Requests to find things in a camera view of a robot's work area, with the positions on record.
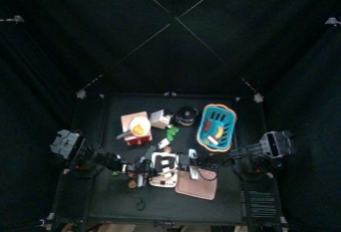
blue plastic basket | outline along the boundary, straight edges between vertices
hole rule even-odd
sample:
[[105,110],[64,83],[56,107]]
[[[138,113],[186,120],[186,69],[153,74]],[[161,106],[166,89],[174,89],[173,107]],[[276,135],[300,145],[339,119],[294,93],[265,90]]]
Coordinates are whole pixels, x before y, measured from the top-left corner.
[[205,107],[197,141],[209,151],[229,151],[236,121],[236,112],[225,105],[210,104]]

orange object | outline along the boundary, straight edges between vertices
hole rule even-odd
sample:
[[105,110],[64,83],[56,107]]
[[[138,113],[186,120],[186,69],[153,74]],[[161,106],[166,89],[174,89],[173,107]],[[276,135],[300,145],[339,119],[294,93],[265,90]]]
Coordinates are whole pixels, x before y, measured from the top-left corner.
[[137,188],[138,187],[138,183],[137,183],[137,181],[134,179],[130,180],[129,187],[130,188]]
[[138,124],[135,127],[134,127],[134,134],[137,135],[143,135],[145,134],[145,129],[142,127],[141,124]]
[[165,152],[171,153],[171,147],[170,146],[165,147]]

green object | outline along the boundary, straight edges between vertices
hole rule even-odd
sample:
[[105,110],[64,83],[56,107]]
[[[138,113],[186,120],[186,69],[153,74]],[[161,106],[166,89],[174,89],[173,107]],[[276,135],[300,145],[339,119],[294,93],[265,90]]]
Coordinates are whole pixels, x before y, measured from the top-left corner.
[[173,129],[169,129],[169,130],[167,130],[167,135],[169,135],[169,134],[173,135],[173,136],[175,136],[175,131],[174,131]]
[[169,141],[173,141],[173,140],[174,140],[174,137],[173,137],[173,135],[171,135],[170,133],[167,133],[167,140],[169,140]]
[[171,130],[173,130],[174,132],[179,132],[179,128],[178,128],[177,126],[173,126],[173,127],[171,127]]

black enclosure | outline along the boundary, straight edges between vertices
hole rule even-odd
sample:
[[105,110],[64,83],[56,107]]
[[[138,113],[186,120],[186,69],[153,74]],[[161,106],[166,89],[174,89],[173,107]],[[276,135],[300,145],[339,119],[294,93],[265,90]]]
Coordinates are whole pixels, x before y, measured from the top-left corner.
[[262,94],[266,128],[296,134],[278,174],[292,231],[340,231],[341,25],[325,24],[331,17],[341,21],[341,0],[0,0],[0,230],[31,227],[52,210],[50,144],[86,90],[87,99]]

food item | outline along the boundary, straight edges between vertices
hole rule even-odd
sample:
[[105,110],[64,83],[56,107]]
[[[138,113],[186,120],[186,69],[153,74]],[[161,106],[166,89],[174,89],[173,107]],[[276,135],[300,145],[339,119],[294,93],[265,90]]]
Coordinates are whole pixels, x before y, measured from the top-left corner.
[[209,119],[209,120],[205,122],[205,127],[204,127],[204,131],[205,131],[205,132],[209,131],[210,126],[212,126],[212,120]]
[[130,180],[129,187],[130,188],[137,188],[138,187],[138,183],[134,179]]
[[218,127],[218,132],[217,132],[217,134],[216,134],[216,139],[220,139],[221,137],[222,137],[222,134],[224,134],[224,127],[222,126],[220,126]]
[[133,132],[134,132],[134,134],[137,134],[137,135],[143,135],[143,134],[145,134],[145,129],[143,129],[143,127],[138,124],[138,125],[134,127]]
[[208,136],[209,141],[214,144],[218,145],[218,141],[212,137],[212,135]]
[[170,146],[165,147],[165,152],[171,153],[171,147]]

